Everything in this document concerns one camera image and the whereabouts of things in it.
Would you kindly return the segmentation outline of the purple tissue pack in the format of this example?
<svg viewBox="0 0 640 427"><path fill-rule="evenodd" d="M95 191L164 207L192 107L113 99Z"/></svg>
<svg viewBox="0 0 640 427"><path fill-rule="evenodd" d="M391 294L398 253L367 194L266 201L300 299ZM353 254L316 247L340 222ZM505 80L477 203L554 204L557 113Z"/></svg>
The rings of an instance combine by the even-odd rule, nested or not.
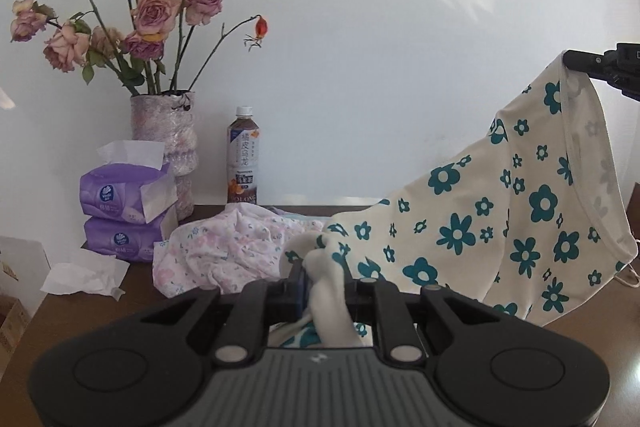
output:
<svg viewBox="0 0 640 427"><path fill-rule="evenodd" d="M100 147L98 154L103 164L79 180L79 202L86 216L148 225L177 202L163 142L114 141Z"/></svg>
<svg viewBox="0 0 640 427"><path fill-rule="evenodd" d="M147 225L90 218L84 224L86 248L128 262L151 262L155 244L166 241L177 227L174 206Z"/></svg>

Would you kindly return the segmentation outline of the upper purple tissue pack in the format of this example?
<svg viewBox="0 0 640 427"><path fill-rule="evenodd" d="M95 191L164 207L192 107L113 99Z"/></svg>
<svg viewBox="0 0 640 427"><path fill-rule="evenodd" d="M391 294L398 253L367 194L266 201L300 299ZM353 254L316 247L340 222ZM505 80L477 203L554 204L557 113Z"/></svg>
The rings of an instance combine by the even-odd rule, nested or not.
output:
<svg viewBox="0 0 640 427"><path fill-rule="evenodd" d="M86 216L148 225L177 202L163 142L114 141L100 147L98 154L103 164L79 180L79 202Z"/></svg>

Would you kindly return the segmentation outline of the lower purple tissue pack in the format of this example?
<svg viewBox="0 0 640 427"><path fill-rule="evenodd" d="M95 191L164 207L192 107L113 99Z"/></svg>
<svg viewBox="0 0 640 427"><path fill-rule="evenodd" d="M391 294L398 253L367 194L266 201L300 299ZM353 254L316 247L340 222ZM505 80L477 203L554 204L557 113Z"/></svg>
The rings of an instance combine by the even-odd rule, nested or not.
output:
<svg viewBox="0 0 640 427"><path fill-rule="evenodd" d="M155 244L166 241L177 227L174 206L147 225L90 218L84 224L86 248L128 262L151 262Z"/></svg>

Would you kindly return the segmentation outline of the dark tea bottle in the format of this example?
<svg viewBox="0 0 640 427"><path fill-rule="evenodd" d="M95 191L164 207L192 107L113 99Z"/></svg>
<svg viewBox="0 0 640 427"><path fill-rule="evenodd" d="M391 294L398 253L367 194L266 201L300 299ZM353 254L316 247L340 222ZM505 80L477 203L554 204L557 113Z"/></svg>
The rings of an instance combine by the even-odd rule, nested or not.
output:
<svg viewBox="0 0 640 427"><path fill-rule="evenodd" d="M227 202L257 204L260 129L250 106L238 106L227 130Z"/></svg>

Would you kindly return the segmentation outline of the pink floral garment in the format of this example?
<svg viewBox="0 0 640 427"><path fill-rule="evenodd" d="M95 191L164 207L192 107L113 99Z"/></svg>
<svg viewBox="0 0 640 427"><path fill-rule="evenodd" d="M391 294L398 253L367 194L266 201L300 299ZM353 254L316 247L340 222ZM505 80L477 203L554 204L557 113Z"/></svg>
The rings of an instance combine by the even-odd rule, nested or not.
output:
<svg viewBox="0 0 640 427"><path fill-rule="evenodd" d="M299 258L286 244L322 230L326 219L229 204L218 215L180 225L154 245L154 287L171 298L197 287L234 294L256 280L277 280Z"/></svg>

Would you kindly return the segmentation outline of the lilac textured vase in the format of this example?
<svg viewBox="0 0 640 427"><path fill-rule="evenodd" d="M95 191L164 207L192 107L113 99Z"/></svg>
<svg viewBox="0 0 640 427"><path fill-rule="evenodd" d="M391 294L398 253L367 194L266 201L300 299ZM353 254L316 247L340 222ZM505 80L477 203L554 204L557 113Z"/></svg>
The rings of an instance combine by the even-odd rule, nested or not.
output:
<svg viewBox="0 0 640 427"><path fill-rule="evenodd" d="M130 105L132 139L165 145L164 162L168 162L177 187L177 218L186 220L194 211L192 173L198 168L195 93L137 95L130 98Z"/></svg>

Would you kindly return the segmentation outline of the cardboard box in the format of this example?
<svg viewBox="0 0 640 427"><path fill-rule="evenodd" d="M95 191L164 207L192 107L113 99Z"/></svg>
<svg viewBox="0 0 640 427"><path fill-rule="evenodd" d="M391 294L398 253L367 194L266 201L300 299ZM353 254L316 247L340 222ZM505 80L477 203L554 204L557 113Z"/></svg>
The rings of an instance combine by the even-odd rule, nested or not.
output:
<svg viewBox="0 0 640 427"><path fill-rule="evenodd" d="M37 241L2 236L0 244L1 373L4 373L43 302L41 286L50 271L50 263Z"/></svg>

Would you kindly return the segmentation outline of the crumpled white tissue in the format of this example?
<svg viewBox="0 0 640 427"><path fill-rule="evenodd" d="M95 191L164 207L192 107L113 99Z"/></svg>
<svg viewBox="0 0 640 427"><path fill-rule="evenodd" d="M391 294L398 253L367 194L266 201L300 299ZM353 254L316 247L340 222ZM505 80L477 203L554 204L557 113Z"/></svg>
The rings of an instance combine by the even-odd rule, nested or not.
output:
<svg viewBox="0 0 640 427"><path fill-rule="evenodd" d="M52 265L40 291L55 296L84 293L118 301L125 295L120 285L128 269L124 260L80 248L69 262Z"/></svg>

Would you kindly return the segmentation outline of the cream teal flower garment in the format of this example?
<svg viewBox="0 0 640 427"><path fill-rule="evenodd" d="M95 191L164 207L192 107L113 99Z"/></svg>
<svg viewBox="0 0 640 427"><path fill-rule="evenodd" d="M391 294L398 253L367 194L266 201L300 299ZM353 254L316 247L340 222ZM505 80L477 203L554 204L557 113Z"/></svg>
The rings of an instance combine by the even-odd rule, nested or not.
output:
<svg viewBox="0 0 640 427"><path fill-rule="evenodd" d="M345 281L405 293L439 285L535 325L580 307L634 260L598 92L555 60L484 138L375 205L293 237L282 273L300 262L303 316L273 347L362 347L372 334L347 313Z"/></svg>

